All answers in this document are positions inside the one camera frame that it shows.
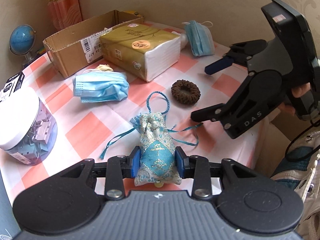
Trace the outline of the person's right hand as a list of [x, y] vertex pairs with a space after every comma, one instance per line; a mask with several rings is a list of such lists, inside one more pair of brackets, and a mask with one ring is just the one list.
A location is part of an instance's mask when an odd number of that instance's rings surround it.
[[[306, 83], [306, 84], [300, 85], [298, 87], [292, 88], [291, 92], [295, 98], [300, 98], [304, 94], [306, 94], [310, 89], [311, 89], [310, 83]], [[278, 106], [278, 109], [281, 110], [282, 112], [288, 113], [292, 116], [294, 116], [296, 113], [296, 110], [293, 106], [291, 106], [289, 104], [285, 104], [284, 102], [282, 102]]]

